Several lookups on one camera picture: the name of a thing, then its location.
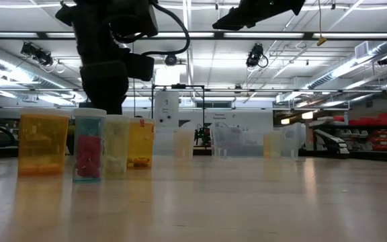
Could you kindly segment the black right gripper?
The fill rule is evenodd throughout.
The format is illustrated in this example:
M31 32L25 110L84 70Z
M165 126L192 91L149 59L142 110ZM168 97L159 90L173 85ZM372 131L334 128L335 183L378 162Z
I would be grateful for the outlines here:
M234 11L236 18L224 16L212 27L215 30L240 30L245 23L257 23L287 11L298 15L304 4L305 0L241 0Z

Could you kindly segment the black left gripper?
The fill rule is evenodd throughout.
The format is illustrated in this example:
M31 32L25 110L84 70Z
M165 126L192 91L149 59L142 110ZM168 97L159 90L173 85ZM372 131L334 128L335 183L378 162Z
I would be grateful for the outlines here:
M84 64L80 68L83 90L93 106L108 114L121 114L128 76L123 62L116 60Z

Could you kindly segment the orange bottle with red print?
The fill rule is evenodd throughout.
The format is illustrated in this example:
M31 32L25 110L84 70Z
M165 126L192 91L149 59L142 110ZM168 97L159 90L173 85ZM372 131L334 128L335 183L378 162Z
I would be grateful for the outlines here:
M130 119L128 169L150 169L152 167L154 139L155 122L153 119Z

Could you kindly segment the large orange pill bottle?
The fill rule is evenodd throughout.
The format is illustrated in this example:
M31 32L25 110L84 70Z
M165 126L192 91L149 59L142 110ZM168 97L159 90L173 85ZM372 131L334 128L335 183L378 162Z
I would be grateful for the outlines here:
M45 108L22 108L19 114L17 174L63 174L71 114L63 110Z

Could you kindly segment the pale peach pill bottle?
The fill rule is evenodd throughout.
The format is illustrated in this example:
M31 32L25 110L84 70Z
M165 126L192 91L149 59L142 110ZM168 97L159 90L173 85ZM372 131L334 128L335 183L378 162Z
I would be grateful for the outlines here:
M174 158L191 160L193 157L194 131L178 130L173 135Z

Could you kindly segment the small pale orange pill bottle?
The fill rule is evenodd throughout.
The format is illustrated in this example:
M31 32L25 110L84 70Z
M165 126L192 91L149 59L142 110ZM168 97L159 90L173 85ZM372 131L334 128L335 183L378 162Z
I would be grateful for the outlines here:
M264 135L263 155L266 159L279 159L281 157L281 134L279 131Z

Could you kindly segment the clear plastic bin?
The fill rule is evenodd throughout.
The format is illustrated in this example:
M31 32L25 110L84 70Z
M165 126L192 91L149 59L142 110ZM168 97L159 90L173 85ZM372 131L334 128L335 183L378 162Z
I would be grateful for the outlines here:
M260 131L229 127L223 122L211 125L212 155L217 158L261 157L265 134L279 131L281 134L281 158L297 159L298 151L306 140L305 125L295 123L278 130Z
M177 128L156 128L153 155L172 156L174 158L173 135L178 130L193 130L195 138L196 127L193 122L186 122L181 127Z

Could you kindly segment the long ceiling light strip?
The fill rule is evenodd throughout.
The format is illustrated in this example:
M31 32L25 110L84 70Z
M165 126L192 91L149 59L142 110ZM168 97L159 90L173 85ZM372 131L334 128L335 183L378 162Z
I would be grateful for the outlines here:
M387 32L190 32L193 40L318 40L331 41L387 40ZM72 32L0 32L0 39L8 40L73 40Z

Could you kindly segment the white cabinet box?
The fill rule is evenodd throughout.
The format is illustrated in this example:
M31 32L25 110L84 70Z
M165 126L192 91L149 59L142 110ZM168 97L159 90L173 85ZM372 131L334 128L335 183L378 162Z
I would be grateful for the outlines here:
M179 126L179 93L160 91L155 96L154 120L156 127L176 128Z

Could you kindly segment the grey conveyor device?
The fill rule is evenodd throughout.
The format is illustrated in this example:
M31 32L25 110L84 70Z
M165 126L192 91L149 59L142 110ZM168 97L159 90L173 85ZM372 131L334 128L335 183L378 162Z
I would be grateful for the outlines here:
M337 136L326 133L320 129L313 130L314 150L327 151L330 155L348 155L347 143Z

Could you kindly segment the shelf with red bins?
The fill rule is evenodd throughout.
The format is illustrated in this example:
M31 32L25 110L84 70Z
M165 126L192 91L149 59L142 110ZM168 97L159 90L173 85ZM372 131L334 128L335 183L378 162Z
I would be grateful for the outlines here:
M349 151L387 151L387 113L350 120L347 126L335 128L333 135L342 138Z

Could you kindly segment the silver air duct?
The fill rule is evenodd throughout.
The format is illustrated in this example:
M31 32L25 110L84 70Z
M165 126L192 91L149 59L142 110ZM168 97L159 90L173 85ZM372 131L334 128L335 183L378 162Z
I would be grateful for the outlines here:
M36 94L63 102L85 100L78 85L59 76L67 72L66 66L57 60L42 65L32 55L15 56L0 49L0 96L21 98Z

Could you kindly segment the white air duct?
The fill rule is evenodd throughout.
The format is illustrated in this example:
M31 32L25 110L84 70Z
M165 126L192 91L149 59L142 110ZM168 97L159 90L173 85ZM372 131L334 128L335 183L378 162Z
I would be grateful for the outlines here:
M351 56L315 75L302 89L316 89L329 81L338 79L364 64L387 57L387 41L365 41L354 48Z

